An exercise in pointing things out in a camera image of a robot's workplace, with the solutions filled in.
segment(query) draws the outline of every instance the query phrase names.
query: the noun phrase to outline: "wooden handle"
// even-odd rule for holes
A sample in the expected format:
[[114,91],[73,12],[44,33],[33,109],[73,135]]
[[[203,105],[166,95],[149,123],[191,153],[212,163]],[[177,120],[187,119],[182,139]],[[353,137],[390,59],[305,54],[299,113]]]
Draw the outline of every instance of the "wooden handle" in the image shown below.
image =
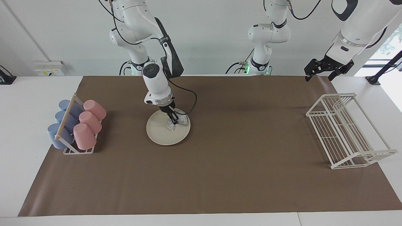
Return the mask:
[[66,121],[67,121],[67,116],[68,116],[68,114],[70,114],[71,108],[73,108],[73,104],[74,104],[76,98],[77,98],[77,93],[75,92],[73,97],[70,100],[70,103],[67,106],[66,113],[63,116],[63,120],[60,123],[59,129],[57,130],[57,133],[54,136],[55,141],[59,141],[59,139],[61,138],[64,125],[66,124]]

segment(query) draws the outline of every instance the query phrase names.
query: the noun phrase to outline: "brown mat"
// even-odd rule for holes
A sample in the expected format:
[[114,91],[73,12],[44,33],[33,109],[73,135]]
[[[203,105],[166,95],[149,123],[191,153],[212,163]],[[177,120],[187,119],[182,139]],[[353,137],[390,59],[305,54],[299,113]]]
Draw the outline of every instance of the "brown mat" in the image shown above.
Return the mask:
[[[163,147],[141,77],[84,77],[78,97],[108,115],[97,153],[50,148],[19,216],[402,210],[378,164],[331,170],[305,116],[326,78],[181,77],[199,94],[191,131]],[[173,88],[179,108],[193,95]]]

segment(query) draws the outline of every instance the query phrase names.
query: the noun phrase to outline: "pink cup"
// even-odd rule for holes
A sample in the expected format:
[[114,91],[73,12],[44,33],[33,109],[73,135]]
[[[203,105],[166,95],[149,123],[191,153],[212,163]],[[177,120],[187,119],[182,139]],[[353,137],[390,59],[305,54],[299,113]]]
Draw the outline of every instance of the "pink cup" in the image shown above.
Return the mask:
[[74,126],[74,138],[78,148],[81,150],[91,149],[96,144],[96,138],[92,130],[84,123]]
[[102,129],[102,125],[98,118],[90,111],[84,111],[80,114],[80,123],[84,123],[89,126],[93,134],[99,133]]
[[92,114],[94,114],[99,121],[102,121],[106,117],[106,110],[94,100],[85,101],[84,109],[92,112]]

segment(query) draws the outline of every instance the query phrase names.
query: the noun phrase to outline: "white table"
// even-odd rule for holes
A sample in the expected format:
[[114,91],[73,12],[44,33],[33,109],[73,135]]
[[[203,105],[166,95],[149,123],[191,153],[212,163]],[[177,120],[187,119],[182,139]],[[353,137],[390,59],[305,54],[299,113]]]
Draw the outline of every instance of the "white table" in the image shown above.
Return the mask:
[[[57,104],[72,96],[81,79],[18,77],[12,86],[0,86],[0,225],[401,225],[402,211],[16,218],[50,146],[45,131],[54,122]],[[362,85],[363,79],[339,77],[333,84],[338,92],[357,93],[378,130],[402,152],[402,113],[380,86]],[[380,166],[402,199],[402,154],[382,160]]]

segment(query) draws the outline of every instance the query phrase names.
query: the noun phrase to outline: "blue cup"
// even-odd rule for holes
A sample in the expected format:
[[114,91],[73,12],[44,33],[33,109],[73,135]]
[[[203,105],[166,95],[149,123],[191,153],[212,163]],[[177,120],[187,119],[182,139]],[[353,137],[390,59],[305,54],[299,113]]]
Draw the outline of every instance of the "blue cup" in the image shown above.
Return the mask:
[[[66,114],[66,111],[57,112],[56,115],[54,116],[56,123],[61,124],[65,114]],[[74,131],[74,126],[78,125],[78,123],[79,122],[71,114],[68,114],[66,123],[64,124],[64,128],[66,128],[67,131],[70,134],[72,134]]]
[[[69,100],[62,100],[59,103],[59,109],[61,111],[67,110],[68,105],[70,104]],[[70,115],[72,115],[76,120],[80,118],[80,114],[84,112],[77,104],[73,104],[73,107],[71,108]]]
[[[47,134],[49,135],[49,138],[56,149],[65,149],[66,146],[61,141],[54,140],[54,136],[56,136],[59,126],[60,124],[58,123],[50,125],[47,128]],[[72,144],[74,141],[74,137],[70,133],[68,133],[68,131],[65,128],[63,128],[62,130],[61,137],[65,139],[69,144]]]

